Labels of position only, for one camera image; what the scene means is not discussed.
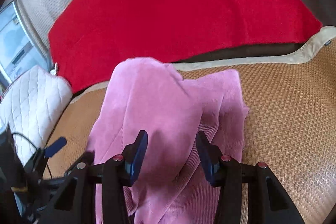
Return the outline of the red blanket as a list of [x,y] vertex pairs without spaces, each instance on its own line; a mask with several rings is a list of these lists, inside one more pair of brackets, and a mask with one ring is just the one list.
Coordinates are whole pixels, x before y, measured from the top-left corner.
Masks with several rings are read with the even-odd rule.
[[73,92],[134,57],[163,63],[254,44],[304,43],[321,22],[301,0],[73,0],[49,32]]

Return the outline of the pink corduroy garment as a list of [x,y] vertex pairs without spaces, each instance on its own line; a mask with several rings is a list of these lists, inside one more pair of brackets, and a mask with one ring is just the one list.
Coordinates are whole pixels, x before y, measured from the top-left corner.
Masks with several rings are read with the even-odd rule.
[[87,148],[99,164],[145,130],[149,140],[139,178],[124,189],[128,214],[135,223],[212,223],[220,190],[205,178],[195,136],[203,131],[240,161],[247,113],[234,69],[185,80],[171,64],[129,59],[112,73]]

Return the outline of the white quilted pillow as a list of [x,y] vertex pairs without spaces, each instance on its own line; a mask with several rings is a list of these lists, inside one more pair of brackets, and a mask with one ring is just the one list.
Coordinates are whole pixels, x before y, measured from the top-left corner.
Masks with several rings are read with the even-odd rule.
[[25,165],[46,145],[72,98],[69,83],[35,65],[17,78],[1,101],[1,130],[14,132],[17,155]]

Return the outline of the window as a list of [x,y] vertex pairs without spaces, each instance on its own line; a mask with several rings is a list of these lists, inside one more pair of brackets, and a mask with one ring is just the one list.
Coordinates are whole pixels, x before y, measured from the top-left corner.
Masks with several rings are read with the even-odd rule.
[[35,65],[48,70],[50,59],[28,32],[16,0],[1,9],[1,75],[11,84]]

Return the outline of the woven rattan bed mat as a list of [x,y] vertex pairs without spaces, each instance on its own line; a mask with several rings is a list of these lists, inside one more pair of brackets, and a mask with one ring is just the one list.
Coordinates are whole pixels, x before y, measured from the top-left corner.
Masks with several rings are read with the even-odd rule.
[[[323,223],[335,206],[335,27],[324,27],[321,33],[286,56],[175,65],[193,68],[179,71],[185,79],[228,68],[239,72],[249,107],[243,163],[267,162],[305,223]],[[107,85],[96,84],[75,97],[55,126],[49,142],[64,136],[68,144],[49,163],[54,177],[63,175],[84,152]],[[206,182],[200,168],[197,174],[191,191],[160,223],[213,222],[219,190]],[[210,208],[191,205],[198,193],[210,191],[217,198]]]

